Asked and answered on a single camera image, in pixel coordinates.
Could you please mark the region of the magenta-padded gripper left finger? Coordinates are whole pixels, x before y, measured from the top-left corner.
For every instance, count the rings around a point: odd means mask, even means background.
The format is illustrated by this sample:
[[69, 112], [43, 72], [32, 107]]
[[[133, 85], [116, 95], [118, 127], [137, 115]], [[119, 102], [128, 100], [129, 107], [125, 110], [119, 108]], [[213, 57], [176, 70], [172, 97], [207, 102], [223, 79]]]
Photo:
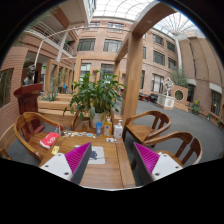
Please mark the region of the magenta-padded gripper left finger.
[[57, 153], [41, 169], [79, 185], [91, 153], [92, 145], [86, 143], [66, 154]]

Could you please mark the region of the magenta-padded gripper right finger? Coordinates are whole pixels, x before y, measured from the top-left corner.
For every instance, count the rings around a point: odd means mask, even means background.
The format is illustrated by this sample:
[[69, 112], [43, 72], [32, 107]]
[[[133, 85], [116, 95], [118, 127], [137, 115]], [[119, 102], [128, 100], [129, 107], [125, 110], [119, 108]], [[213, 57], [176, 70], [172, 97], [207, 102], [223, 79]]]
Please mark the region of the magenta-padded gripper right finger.
[[138, 143], [134, 144], [133, 154], [144, 183], [154, 182], [182, 169], [168, 154], [156, 153]]

